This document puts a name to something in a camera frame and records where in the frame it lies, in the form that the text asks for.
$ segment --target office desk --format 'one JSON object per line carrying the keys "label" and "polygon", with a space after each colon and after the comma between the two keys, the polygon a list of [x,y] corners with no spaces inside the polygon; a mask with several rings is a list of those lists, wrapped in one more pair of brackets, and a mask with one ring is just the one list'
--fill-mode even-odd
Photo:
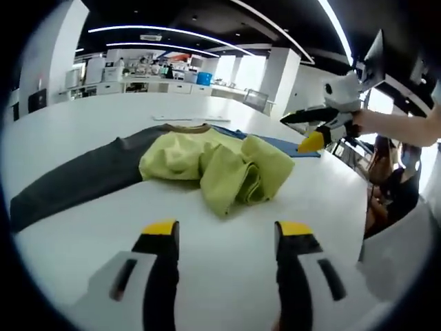
{"label": "office desk", "polygon": [[[59,103],[4,132],[1,176],[6,201],[62,163],[143,128],[152,115],[224,116],[227,128],[300,143],[302,136],[234,100],[191,94],[111,94]],[[198,121],[172,122],[198,125]],[[367,184],[328,152],[295,159],[273,201],[217,218],[200,190],[151,180],[31,225],[15,237],[25,264],[57,305],[85,294],[89,278],[140,231],[164,218],[181,222],[178,330],[270,330],[280,306],[274,221],[309,224],[323,248],[354,265],[365,228]]]}

